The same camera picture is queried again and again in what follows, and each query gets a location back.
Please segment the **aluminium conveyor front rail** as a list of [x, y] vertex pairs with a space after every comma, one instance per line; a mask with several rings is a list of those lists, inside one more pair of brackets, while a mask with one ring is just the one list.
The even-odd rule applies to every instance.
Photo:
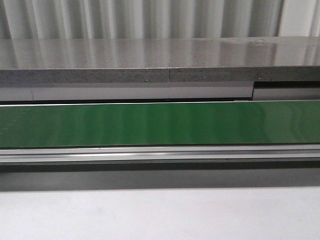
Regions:
[[319, 144], [170, 145], [2, 149], [2, 164], [20, 163], [236, 163], [319, 160]]

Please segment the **grey stone countertop slab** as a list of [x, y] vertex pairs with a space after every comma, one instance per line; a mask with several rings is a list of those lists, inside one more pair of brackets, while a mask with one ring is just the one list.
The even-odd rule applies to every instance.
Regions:
[[1, 85], [317, 82], [318, 37], [3, 39]]

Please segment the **white panel under countertop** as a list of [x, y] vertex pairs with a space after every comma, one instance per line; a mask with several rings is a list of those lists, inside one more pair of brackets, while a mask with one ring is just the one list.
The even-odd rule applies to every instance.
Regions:
[[118, 100], [318, 100], [319, 81], [30, 83], [0, 88], [2, 102]]

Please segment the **white corrugated curtain backdrop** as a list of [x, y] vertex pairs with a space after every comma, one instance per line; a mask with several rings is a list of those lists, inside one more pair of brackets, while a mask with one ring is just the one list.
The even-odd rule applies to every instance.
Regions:
[[3, 39], [317, 37], [317, 0], [3, 0]]

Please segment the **green conveyor belt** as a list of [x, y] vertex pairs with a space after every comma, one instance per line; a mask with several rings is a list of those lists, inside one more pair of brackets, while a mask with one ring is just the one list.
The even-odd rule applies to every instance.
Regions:
[[317, 100], [14, 105], [0, 109], [2, 148], [319, 141]]

